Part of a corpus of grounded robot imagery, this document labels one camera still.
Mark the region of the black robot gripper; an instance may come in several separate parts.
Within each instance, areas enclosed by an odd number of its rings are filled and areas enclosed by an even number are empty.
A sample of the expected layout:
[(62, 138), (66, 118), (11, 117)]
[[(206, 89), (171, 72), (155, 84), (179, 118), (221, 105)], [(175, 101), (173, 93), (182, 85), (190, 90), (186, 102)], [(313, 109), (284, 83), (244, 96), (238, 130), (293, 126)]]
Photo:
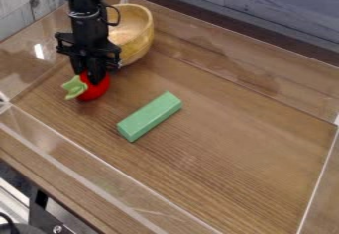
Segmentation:
[(89, 80), (99, 85), (106, 77), (106, 68), (118, 66), (121, 62), (121, 46), (109, 39), (110, 23), (107, 14), (95, 12), (83, 14), (71, 12), (71, 32), (57, 32), (58, 52), (71, 58), (75, 75), (87, 70)]

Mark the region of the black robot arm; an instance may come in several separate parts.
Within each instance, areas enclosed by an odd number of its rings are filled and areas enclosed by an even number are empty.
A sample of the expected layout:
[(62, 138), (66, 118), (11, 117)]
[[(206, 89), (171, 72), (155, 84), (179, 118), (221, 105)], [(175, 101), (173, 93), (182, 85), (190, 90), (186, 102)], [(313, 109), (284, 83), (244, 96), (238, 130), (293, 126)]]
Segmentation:
[(119, 68), (122, 48), (109, 39), (109, 27), (121, 24), (121, 12), (103, 0), (67, 1), (73, 30), (55, 33), (57, 50), (71, 58), (75, 74), (99, 85), (107, 71)]

